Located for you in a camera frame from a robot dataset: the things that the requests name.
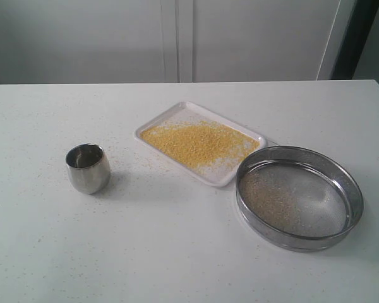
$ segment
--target cup rim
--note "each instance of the cup rim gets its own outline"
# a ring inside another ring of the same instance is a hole
[[[101,151],[101,157],[99,158],[98,161],[96,161],[95,163],[91,164],[90,166],[86,166],[86,167],[74,167],[74,166],[71,166],[68,163],[68,156],[69,156],[69,154],[71,152],[75,151],[76,149],[81,148],[82,146],[95,146],[96,148],[99,148],[99,150]],[[69,168],[76,169],[76,170],[83,170],[83,169],[89,169],[91,167],[96,166],[104,158],[104,155],[105,155],[104,149],[101,146],[99,146],[98,144],[95,144],[95,143],[83,143],[83,144],[80,144],[80,145],[77,145],[77,146],[73,147],[70,151],[68,151],[68,153],[66,154],[66,157],[65,157],[65,161],[66,161],[66,165]]]

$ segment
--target metal cup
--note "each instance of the metal cup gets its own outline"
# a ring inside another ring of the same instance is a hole
[[[66,166],[73,187],[85,194],[104,188],[111,177],[107,156],[96,144],[82,144],[70,150],[66,155]]]

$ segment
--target white cabinet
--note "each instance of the white cabinet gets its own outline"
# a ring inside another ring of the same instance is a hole
[[[0,0],[0,83],[328,79],[355,0]]]

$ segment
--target metal sieve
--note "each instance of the metal sieve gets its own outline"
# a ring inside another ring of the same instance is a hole
[[[244,159],[236,176],[236,198],[259,234],[292,251],[335,245],[363,212],[361,191],[345,169],[293,146],[264,148]]]

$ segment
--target rectangular tray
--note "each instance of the rectangular tray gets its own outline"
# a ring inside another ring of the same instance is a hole
[[[232,169],[229,169],[227,167],[224,167],[223,165],[216,165],[216,167],[212,167],[211,169],[208,169],[207,171],[203,173],[195,172],[194,170],[191,170],[187,166],[175,161],[175,159],[168,157],[164,153],[162,153],[157,148],[153,147],[152,145],[148,144],[146,141],[144,141],[141,138],[141,133],[145,131],[148,128],[152,128],[154,126],[158,126],[165,122],[198,122],[198,121],[208,121],[208,122],[217,122],[219,124],[225,125],[229,128],[235,129],[236,131],[239,131],[240,133],[243,133],[254,140],[258,141],[260,145],[256,150],[262,149],[266,147],[267,141],[266,139],[261,136],[260,134],[257,134],[253,131],[250,131],[249,129],[246,129],[226,118],[223,118],[222,116],[215,114],[214,112],[211,112],[210,110],[207,110],[199,105],[196,105],[191,102],[180,102],[167,111],[163,112],[161,115],[157,116],[156,118],[152,119],[145,125],[139,127],[135,133],[135,138],[145,144],[147,147],[152,149],[153,151],[157,152],[158,154],[162,155],[164,158],[166,158],[168,161],[173,163],[176,167],[179,167],[180,169],[187,172],[189,175],[192,175],[194,178],[197,178],[199,181],[205,183],[209,186],[215,186],[215,187],[223,187],[227,185],[233,177],[236,175],[236,171],[240,165],[240,162],[233,167]]]

